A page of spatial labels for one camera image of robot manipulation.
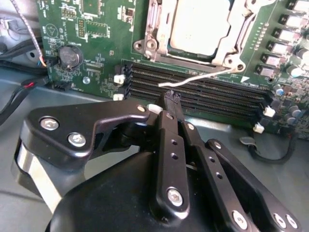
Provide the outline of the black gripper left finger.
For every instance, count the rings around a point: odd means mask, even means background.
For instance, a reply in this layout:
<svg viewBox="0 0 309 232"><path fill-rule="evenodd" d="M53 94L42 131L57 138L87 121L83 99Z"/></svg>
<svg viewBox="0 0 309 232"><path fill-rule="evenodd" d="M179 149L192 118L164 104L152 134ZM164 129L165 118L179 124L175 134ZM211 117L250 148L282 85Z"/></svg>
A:
<svg viewBox="0 0 309 232"><path fill-rule="evenodd" d="M156 215L183 219L190 208L180 96L162 93L155 104L133 99L37 108L24 119L14 157L19 183L38 191L51 212L85 181L91 159L132 145L154 155Z"/></svg>

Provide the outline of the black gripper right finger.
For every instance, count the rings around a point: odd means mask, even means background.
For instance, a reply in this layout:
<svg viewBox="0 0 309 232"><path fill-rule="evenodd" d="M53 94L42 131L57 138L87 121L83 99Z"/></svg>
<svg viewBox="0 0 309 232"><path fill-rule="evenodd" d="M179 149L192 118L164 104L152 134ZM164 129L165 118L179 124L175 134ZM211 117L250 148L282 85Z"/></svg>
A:
<svg viewBox="0 0 309 232"><path fill-rule="evenodd" d="M302 232L300 222L222 143L204 142L184 120L181 98L173 95L174 115L185 146L205 179L213 220L219 232Z"/></svg>

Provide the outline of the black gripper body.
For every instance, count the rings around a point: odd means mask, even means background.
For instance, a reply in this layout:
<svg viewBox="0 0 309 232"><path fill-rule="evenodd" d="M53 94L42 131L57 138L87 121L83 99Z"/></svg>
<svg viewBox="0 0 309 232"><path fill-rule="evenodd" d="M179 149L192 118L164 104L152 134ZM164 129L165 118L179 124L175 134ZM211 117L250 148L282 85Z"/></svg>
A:
<svg viewBox="0 0 309 232"><path fill-rule="evenodd" d="M181 222L157 219L154 196L157 155L134 154L70 190L58 204L50 232L230 232L210 203L198 173L187 169L190 212Z"/></svg>

